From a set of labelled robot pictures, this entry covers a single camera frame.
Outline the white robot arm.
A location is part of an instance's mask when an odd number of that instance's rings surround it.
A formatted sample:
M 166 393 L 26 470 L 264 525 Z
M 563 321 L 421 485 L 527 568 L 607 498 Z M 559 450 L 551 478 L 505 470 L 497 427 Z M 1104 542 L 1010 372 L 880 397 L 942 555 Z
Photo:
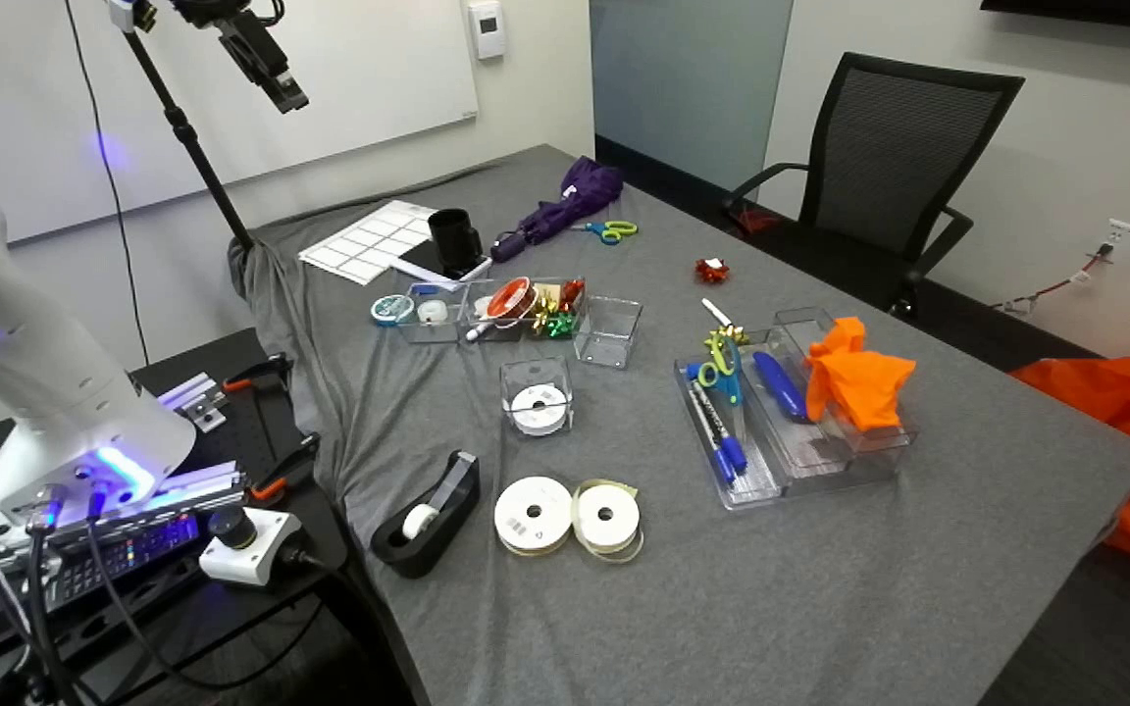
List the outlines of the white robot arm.
M 195 446 L 195 427 L 140 393 L 93 332 L 8 255 L 0 217 L 0 515 L 38 521 L 87 498 L 144 504 Z

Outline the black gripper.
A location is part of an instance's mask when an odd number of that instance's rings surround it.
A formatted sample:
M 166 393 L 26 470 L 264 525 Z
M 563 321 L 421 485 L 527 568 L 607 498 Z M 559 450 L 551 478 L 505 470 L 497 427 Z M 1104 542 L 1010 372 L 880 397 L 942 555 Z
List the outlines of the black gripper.
M 288 51 L 271 34 L 271 27 L 288 17 L 288 3 L 271 3 L 271 17 L 254 17 L 251 0 L 174 0 L 191 27 L 213 27 L 221 34 L 221 46 L 232 54 L 243 78 L 274 104 L 279 115 L 308 109 L 311 100 L 296 83 Z

